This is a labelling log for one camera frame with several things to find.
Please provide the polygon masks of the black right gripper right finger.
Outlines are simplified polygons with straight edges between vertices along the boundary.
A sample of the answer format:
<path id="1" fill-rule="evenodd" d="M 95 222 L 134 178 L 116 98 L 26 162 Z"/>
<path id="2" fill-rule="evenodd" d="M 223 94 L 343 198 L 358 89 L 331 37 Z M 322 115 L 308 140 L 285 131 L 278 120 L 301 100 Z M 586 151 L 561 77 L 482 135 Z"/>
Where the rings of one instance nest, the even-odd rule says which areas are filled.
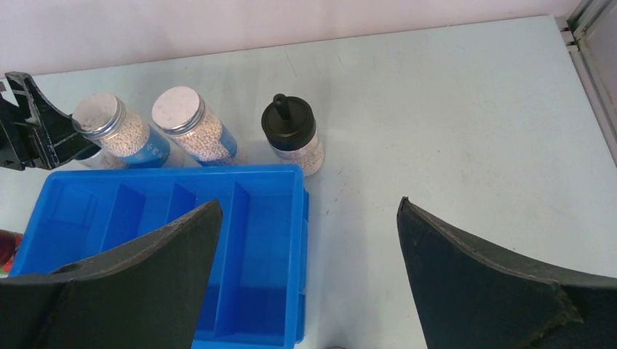
<path id="1" fill-rule="evenodd" d="M 402 198 L 397 230 L 429 348 L 614 348 L 616 280 L 561 268 Z"/>

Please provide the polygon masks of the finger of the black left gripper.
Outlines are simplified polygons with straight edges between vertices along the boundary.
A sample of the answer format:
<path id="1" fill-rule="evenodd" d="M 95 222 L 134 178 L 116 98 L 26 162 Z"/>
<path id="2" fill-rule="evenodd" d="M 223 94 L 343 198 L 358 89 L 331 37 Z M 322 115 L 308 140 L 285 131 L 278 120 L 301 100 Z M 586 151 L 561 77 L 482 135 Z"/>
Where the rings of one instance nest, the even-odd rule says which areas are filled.
<path id="1" fill-rule="evenodd" d="M 5 78 L 16 103 L 1 98 L 2 167 L 52 170 L 99 151 L 74 129 L 71 117 L 44 96 L 30 74 L 14 71 Z"/>

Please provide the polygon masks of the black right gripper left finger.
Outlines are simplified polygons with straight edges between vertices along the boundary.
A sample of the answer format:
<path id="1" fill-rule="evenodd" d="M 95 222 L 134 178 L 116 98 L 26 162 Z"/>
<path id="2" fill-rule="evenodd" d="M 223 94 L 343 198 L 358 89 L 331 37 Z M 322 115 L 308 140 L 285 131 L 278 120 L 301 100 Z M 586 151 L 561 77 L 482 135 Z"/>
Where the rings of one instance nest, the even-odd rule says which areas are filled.
<path id="1" fill-rule="evenodd" d="M 48 274 L 1 280 L 3 348 L 189 348 L 218 245 L 217 200 Z"/>

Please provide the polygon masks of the red sauce bottle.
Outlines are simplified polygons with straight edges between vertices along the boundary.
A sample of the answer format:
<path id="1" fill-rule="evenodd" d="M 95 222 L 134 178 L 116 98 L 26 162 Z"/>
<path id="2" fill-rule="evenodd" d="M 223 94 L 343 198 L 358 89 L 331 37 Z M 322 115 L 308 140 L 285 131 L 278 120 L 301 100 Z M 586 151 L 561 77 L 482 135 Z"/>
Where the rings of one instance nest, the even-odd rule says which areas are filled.
<path id="1" fill-rule="evenodd" d="M 5 278 L 9 275 L 12 266 L 15 262 L 16 254 L 23 240 L 22 233 L 16 233 L 9 230 L 0 231 L 0 267 L 1 277 Z"/>

